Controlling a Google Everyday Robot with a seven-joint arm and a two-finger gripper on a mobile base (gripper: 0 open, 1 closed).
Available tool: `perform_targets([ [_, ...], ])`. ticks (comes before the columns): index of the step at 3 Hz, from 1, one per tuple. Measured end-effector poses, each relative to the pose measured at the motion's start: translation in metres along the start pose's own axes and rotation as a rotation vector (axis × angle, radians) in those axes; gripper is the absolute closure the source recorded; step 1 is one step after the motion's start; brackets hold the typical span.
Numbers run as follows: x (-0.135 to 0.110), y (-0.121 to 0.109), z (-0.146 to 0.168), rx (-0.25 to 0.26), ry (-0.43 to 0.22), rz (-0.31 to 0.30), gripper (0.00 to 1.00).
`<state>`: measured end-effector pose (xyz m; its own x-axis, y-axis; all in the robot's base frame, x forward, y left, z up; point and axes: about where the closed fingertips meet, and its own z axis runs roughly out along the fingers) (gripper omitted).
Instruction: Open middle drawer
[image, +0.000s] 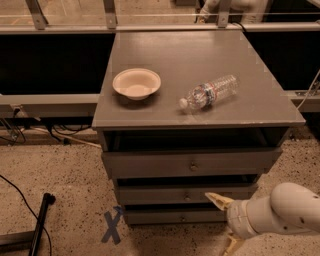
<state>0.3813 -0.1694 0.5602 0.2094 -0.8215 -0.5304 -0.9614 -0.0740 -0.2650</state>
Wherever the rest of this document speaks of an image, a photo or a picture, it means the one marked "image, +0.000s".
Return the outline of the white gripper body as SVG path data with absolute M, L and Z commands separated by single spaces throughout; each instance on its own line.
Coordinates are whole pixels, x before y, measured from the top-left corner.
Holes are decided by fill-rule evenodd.
M 249 210 L 250 200 L 235 200 L 227 209 L 227 224 L 230 230 L 241 239 L 250 239 L 258 235 L 250 223 Z

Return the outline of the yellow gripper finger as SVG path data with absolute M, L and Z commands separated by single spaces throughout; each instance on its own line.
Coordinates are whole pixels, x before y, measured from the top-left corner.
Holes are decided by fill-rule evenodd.
M 233 254 L 245 243 L 245 239 L 242 239 L 233 233 L 228 233 L 227 237 L 228 244 L 223 250 L 222 256 L 233 256 Z
M 221 211 L 226 211 L 233 202 L 232 198 L 224 197 L 217 193 L 206 192 L 205 196 Z

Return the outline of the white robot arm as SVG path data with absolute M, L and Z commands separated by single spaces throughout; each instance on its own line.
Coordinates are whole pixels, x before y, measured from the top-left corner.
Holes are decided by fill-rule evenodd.
M 295 183 L 281 183 L 259 199 L 234 200 L 213 192 L 205 196 L 226 213 L 231 230 L 222 256 L 233 256 L 246 240 L 265 233 L 320 234 L 320 196 Z

